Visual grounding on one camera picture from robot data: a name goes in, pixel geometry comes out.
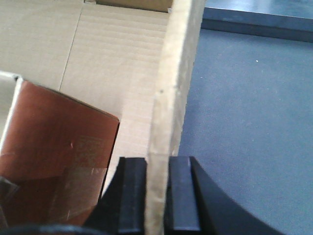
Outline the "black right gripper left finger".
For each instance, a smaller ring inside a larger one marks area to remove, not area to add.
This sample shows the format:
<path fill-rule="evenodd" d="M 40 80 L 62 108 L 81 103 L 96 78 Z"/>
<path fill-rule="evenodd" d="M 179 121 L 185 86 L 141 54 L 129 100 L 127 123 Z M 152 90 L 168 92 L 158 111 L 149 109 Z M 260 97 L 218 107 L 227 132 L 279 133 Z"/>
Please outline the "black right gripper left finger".
<path fill-rule="evenodd" d="M 146 168 L 144 158 L 119 158 L 107 190 L 84 226 L 105 233 L 143 233 Z"/>

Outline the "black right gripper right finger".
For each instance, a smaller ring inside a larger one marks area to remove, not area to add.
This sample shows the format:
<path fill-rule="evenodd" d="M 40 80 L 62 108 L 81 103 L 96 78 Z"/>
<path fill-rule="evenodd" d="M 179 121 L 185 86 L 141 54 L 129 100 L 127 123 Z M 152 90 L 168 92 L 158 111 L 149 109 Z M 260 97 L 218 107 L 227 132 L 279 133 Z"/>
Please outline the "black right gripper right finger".
<path fill-rule="evenodd" d="M 166 235 L 279 235 L 231 199 L 195 157 L 170 157 Z"/>

